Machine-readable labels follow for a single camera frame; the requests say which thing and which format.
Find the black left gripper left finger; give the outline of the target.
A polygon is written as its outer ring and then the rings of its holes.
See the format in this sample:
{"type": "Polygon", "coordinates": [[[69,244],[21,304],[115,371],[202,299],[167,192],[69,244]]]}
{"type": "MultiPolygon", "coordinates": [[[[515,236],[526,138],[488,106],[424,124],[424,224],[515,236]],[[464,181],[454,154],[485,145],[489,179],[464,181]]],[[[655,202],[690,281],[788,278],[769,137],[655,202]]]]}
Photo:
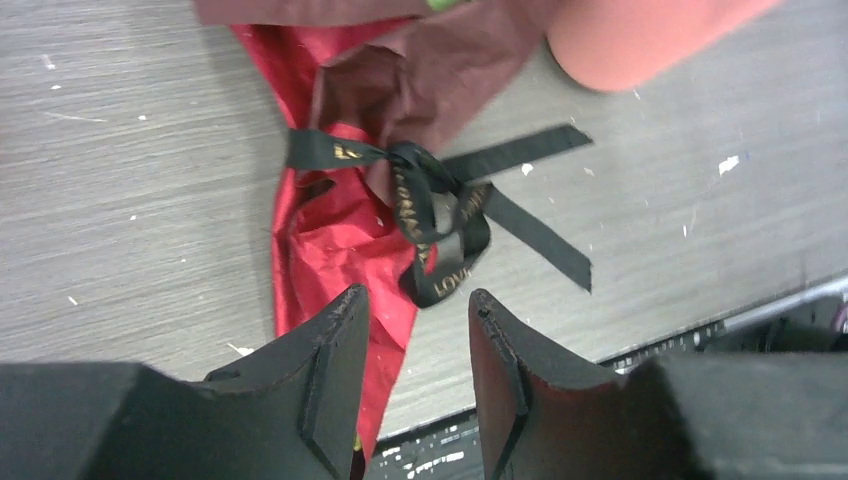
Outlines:
{"type": "Polygon", "coordinates": [[[345,479],[369,302],[317,315],[201,381],[142,363],[5,363],[5,479],[345,479]]]}

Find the black ribbon gold lettering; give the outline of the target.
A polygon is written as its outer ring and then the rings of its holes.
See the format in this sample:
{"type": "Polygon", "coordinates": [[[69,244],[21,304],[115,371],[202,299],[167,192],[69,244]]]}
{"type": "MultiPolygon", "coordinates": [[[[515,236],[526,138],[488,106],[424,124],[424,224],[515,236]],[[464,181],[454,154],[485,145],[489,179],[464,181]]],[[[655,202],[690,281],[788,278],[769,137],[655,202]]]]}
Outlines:
{"type": "Polygon", "coordinates": [[[565,124],[439,160],[410,141],[380,149],[320,130],[295,129],[289,133],[288,164],[297,170],[327,171],[388,162],[395,222],[415,248],[400,287],[417,307],[428,308],[452,295],[470,276],[491,242],[491,223],[591,291],[590,259],[488,178],[592,142],[587,134],[565,124]]]}

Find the maroon and red wrapping paper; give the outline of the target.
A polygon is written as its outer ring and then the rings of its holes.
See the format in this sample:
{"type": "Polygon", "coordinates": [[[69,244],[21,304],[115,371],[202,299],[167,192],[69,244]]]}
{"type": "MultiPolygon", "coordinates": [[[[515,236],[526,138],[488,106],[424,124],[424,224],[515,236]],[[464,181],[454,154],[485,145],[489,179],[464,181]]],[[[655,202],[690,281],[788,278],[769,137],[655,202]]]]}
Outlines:
{"type": "MultiPolygon", "coordinates": [[[[523,68],[556,1],[199,1],[199,20],[239,37],[289,130],[380,149],[436,152],[523,68]]],[[[306,322],[349,285],[368,289],[370,338],[357,421],[373,454],[417,307],[400,287],[415,258],[394,217],[387,161],[282,174],[272,226],[276,329],[306,322]]]]}

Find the pink flower bouquet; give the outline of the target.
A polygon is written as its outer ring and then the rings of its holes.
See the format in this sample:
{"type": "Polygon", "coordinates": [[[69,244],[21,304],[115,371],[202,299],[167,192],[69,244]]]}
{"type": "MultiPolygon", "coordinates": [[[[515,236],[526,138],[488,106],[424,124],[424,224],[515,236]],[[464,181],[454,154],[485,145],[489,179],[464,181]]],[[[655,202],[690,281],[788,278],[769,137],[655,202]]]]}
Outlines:
{"type": "Polygon", "coordinates": [[[468,0],[426,0],[426,4],[434,12],[441,12],[449,10],[467,1],[468,0]]]}

